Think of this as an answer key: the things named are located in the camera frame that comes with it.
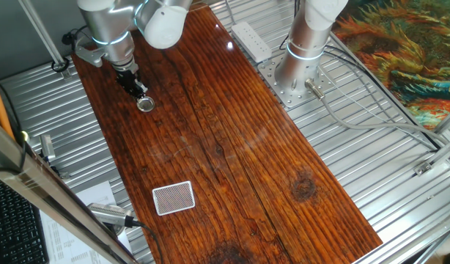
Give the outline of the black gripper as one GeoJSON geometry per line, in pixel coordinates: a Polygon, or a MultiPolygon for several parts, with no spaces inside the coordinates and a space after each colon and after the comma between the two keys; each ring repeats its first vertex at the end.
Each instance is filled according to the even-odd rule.
{"type": "Polygon", "coordinates": [[[148,88],[140,81],[138,73],[133,73],[131,70],[117,71],[118,84],[131,97],[137,99],[146,95],[148,88]]]}

